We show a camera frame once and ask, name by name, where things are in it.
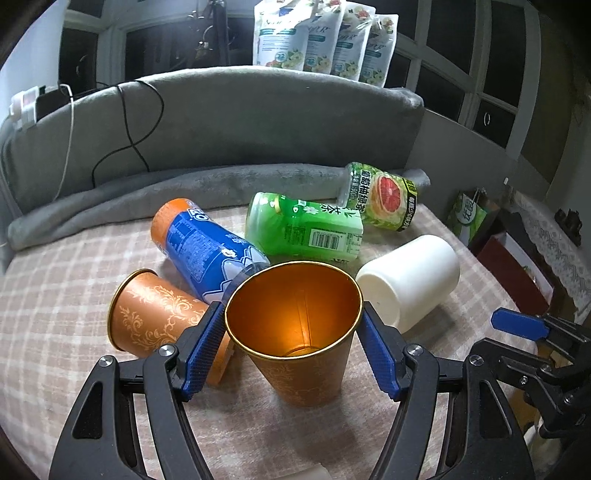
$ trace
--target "white plastic cup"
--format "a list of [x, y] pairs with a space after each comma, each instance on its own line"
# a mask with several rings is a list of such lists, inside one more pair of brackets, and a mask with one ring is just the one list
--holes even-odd
[[382, 321], [404, 333], [456, 288], [460, 262], [443, 238], [423, 235], [368, 262], [355, 280]]

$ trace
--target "black cable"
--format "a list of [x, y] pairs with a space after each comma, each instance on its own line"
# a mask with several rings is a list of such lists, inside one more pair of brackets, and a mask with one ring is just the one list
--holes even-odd
[[127, 120], [127, 106], [125, 104], [125, 95], [123, 93], [123, 89], [119, 85], [115, 85], [115, 87], [117, 88], [117, 91], [119, 92], [119, 96], [121, 97], [121, 105], [123, 107], [123, 119], [124, 119], [124, 123], [125, 123], [125, 132], [127, 134], [128, 140], [129, 140], [129, 145], [126, 145], [126, 146], [121, 147], [121, 148], [117, 148], [117, 149], [115, 149], [115, 150], [107, 153], [107, 155], [105, 155], [104, 157], [102, 157], [95, 164], [95, 166], [92, 168], [92, 173], [91, 173], [91, 177], [90, 177], [91, 180], [92, 180], [92, 187], [93, 188], [96, 188], [95, 172], [96, 172], [96, 169], [98, 168], [98, 166], [101, 163], [103, 163], [107, 158], [109, 158], [111, 155], [114, 155], [114, 154], [119, 153], [119, 152], [123, 152], [124, 150], [127, 150], [129, 148], [133, 148], [134, 149], [134, 151], [138, 155], [139, 159], [142, 161], [142, 163], [146, 167], [146, 171], [148, 171], [148, 172], [150, 171], [150, 166], [146, 162], [144, 156], [138, 150], [137, 145], [139, 145], [144, 140], [146, 140], [158, 128], [158, 126], [160, 124], [160, 121], [162, 120], [162, 117], [164, 116], [164, 99], [162, 98], [162, 95], [160, 95], [160, 92], [153, 85], [150, 85], [149, 83], [147, 83], [147, 82], [145, 82], [143, 80], [134, 80], [134, 81], [135, 82], [138, 82], [138, 83], [140, 83], [142, 85], [145, 85], [146, 87], [151, 88], [156, 93], [156, 95], [158, 95], [158, 99], [160, 100], [160, 114], [158, 116], [158, 119], [156, 120], [156, 123], [150, 129], [150, 131], [147, 134], [145, 134], [142, 138], [140, 138], [137, 142], [134, 142], [134, 140], [131, 138], [131, 133], [129, 132], [129, 123], [128, 123], [128, 120]]

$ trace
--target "white window frame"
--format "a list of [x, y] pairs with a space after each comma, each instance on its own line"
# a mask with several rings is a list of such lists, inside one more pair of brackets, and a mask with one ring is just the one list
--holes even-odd
[[[517, 107], [484, 92], [491, 50], [492, 1], [516, 5], [524, 9], [525, 69]], [[427, 46], [430, 19], [431, 0], [418, 0], [414, 40], [398, 33], [396, 53], [411, 60], [405, 87], [413, 92], [416, 90], [421, 66], [425, 65], [465, 92], [458, 118], [459, 124], [469, 129], [474, 128], [481, 100], [486, 100], [514, 114], [515, 121], [505, 151], [510, 158], [517, 160], [530, 129], [538, 96], [541, 63], [538, 11], [527, 0], [476, 0], [476, 25], [469, 73]]]
[[[125, 43], [127, 34], [142, 28], [153, 27], [183, 20], [191, 13], [196, 0], [105, 0], [101, 18], [66, 11], [66, 28], [91, 31], [99, 34], [96, 55], [96, 78], [113, 85], [125, 79]], [[202, 11], [207, 0], [199, 0]], [[486, 72], [489, 63], [492, 34], [492, 1], [516, 5], [525, 14], [525, 70], [519, 105], [515, 107], [484, 93]], [[252, 17], [253, 7], [258, 0], [227, 0], [230, 17]], [[541, 33], [538, 11], [527, 0], [476, 0], [476, 25], [472, 48], [470, 72], [464, 72], [452, 61], [427, 47], [427, 36], [431, 20], [432, 0], [418, 0], [417, 22], [414, 40], [398, 34], [396, 53], [410, 59], [405, 87], [415, 91], [421, 67], [425, 65], [464, 92], [458, 123], [473, 129], [480, 107], [486, 100], [515, 115], [506, 153], [517, 160], [530, 128], [538, 95], [541, 63]]]

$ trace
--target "blue can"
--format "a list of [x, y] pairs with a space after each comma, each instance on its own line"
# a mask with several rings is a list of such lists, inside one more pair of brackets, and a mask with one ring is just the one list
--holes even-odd
[[247, 240], [213, 222], [191, 200], [164, 205], [154, 216], [151, 235], [195, 296], [208, 304], [227, 300], [238, 286], [232, 284], [235, 278], [247, 278], [270, 265]]

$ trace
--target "gray blanket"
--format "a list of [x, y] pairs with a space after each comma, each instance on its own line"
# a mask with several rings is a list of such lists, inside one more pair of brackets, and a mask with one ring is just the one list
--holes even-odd
[[[308, 163], [344, 167], [366, 161], [382, 170], [404, 168], [423, 119], [423, 100], [405, 89], [264, 67], [217, 67], [145, 79], [164, 101], [158, 128], [138, 149], [151, 171], [234, 165]], [[138, 82], [122, 85], [131, 138], [155, 125], [157, 94]], [[92, 188], [94, 165], [129, 145], [115, 88], [75, 103], [70, 161], [61, 197]], [[2, 162], [23, 213], [50, 203], [63, 172], [70, 106], [7, 142]], [[96, 169], [96, 183], [138, 174], [132, 149]]]
[[[140, 174], [34, 210], [10, 224], [8, 239], [19, 251], [85, 228], [150, 218], [167, 201], [179, 197], [189, 198], [204, 209], [245, 205], [260, 191], [302, 200], [334, 199], [343, 173], [343, 168], [336, 167], [276, 164]], [[419, 192], [429, 185], [422, 170], [409, 170], [404, 175], [416, 182]]]
[[[342, 167], [351, 161], [403, 169], [424, 113], [423, 100], [409, 90], [289, 70], [218, 67], [146, 81], [164, 101], [161, 122], [138, 145], [150, 173], [141, 173], [144, 166], [129, 148], [96, 169], [99, 187], [92, 189], [97, 161], [129, 145], [115, 88], [75, 102], [72, 150], [56, 202], [70, 106], [26, 131], [7, 123], [0, 129], [0, 273], [12, 250], [148, 218], [176, 197], [206, 209], [244, 205], [260, 191], [334, 198]], [[122, 88], [137, 141], [154, 127], [160, 100], [138, 82]], [[422, 171], [415, 180], [428, 184]]]

